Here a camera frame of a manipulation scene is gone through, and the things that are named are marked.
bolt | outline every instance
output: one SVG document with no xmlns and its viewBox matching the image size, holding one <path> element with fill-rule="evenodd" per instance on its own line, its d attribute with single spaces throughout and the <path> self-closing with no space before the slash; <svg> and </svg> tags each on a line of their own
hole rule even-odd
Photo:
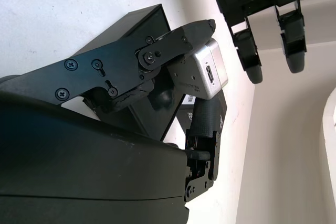
<svg viewBox="0 0 336 224">
<path fill-rule="evenodd" d="M 185 36 L 182 36 L 182 41 L 183 41 L 184 43 L 188 43 L 188 39 L 187 39 Z"/>
<path fill-rule="evenodd" d="M 153 64 L 155 62 L 155 59 L 154 59 L 153 54 L 151 52 L 145 53 L 143 55 L 143 58 L 148 64 Z"/>
<path fill-rule="evenodd" d="M 77 69 L 78 64 L 75 60 L 72 59 L 68 59 L 64 62 L 64 66 L 66 69 L 68 69 L 69 71 L 74 71 Z"/>
<path fill-rule="evenodd" d="M 116 97 L 118 95 L 118 91 L 115 88 L 110 88 L 107 92 L 110 97 Z"/>
<path fill-rule="evenodd" d="M 99 69 L 101 69 L 101 68 L 103 67 L 103 63 L 101 63 L 100 60 L 94 60 L 94 61 L 92 62 L 92 67 L 93 67 L 94 69 L 99 70 Z"/>
<path fill-rule="evenodd" d="M 66 89 L 58 89 L 55 92 L 56 98 L 60 101 L 66 101 L 69 98 L 69 91 Z"/>
<path fill-rule="evenodd" d="M 148 37 L 146 38 L 146 43 L 147 43 L 148 45 L 151 45 L 151 44 L 154 43 L 154 39 L 153 39 L 151 36 L 148 36 Z"/>
</svg>

metal bracket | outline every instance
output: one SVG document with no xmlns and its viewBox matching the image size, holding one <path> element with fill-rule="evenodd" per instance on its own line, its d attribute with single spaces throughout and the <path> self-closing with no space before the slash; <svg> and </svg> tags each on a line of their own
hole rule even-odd
<svg viewBox="0 0 336 224">
<path fill-rule="evenodd" d="M 205 167 L 205 174 L 209 173 L 211 162 L 203 162 Z M 184 201 L 189 202 L 196 198 L 197 196 L 208 191 L 210 187 L 212 187 L 214 182 L 210 180 L 207 176 L 202 176 L 193 180 L 186 179 L 186 187 L 184 194 Z"/>
</svg>

screw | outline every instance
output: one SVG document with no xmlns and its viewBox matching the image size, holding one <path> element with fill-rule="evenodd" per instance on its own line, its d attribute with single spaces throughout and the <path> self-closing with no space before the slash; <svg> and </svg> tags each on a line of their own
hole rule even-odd
<svg viewBox="0 0 336 224">
<path fill-rule="evenodd" d="M 107 92 L 110 97 L 116 97 L 118 95 L 118 91 L 115 88 L 110 88 Z"/>
<path fill-rule="evenodd" d="M 155 62 L 155 59 L 154 59 L 153 54 L 151 52 L 145 53 L 143 55 L 143 58 L 148 64 L 153 64 Z"/>
<path fill-rule="evenodd" d="M 184 43 L 188 43 L 188 39 L 187 39 L 185 36 L 182 36 L 182 41 L 183 41 Z"/>
<path fill-rule="evenodd" d="M 99 70 L 99 69 L 101 69 L 101 68 L 103 67 L 103 63 L 101 63 L 100 60 L 94 60 L 94 61 L 92 62 L 92 67 L 93 67 L 94 69 Z"/>
<path fill-rule="evenodd" d="M 154 39 L 153 39 L 151 36 L 148 36 L 148 37 L 146 38 L 146 43 L 147 43 L 148 45 L 151 45 L 151 44 L 154 43 Z"/>
<path fill-rule="evenodd" d="M 193 193 L 193 190 L 192 190 L 191 186 L 189 186 L 188 189 L 187 189 L 187 197 L 190 197 L 192 193 Z"/>
<path fill-rule="evenodd" d="M 74 71 L 77 69 L 78 64 L 75 60 L 72 59 L 68 59 L 64 62 L 64 66 L 66 69 L 68 69 L 69 71 Z"/>
<path fill-rule="evenodd" d="M 60 101 L 66 101 L 69 98 L 69 91 L 66 89 L 58 89 L 55 92 L 56 98 Z"/>
</svg>

white wall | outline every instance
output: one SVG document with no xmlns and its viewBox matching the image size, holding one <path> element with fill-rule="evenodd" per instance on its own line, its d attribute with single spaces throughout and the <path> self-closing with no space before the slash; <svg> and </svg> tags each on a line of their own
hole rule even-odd
<svg viewBox="0 0 336 224">
<path fill-rule="evenodd" d="M 254 86 L 242 70 L 215 0 L 0 0 L 0 77 L 65 59 L 127 12 L 159 3 L 172 29 L 198 19 L 216 19 L 215 38 L 229 77 L 228 112 L 218 180 L 208 193 L 188 204 L 189 223 L 234 224 Z M 171 140 L 184 141 L 176 123 Z"/>
<path fill-rule="evenodd" d="M 318 9 L 321 15 L 313 14 Z M 303 3 L 308 52 L 304 72 L 290 73 L 281 49 L 260 50 L 264 81 L 255 87 L 237 224 L 327 223 L 320 176 L 323 108 L 336 87 L 336 42 L 329 41 L 335 0 Z M 329 12 L 331 16 L 322 15 Z M 279 48 L 275 15 L 251 19 L 260 48 Z"/>
</svg>

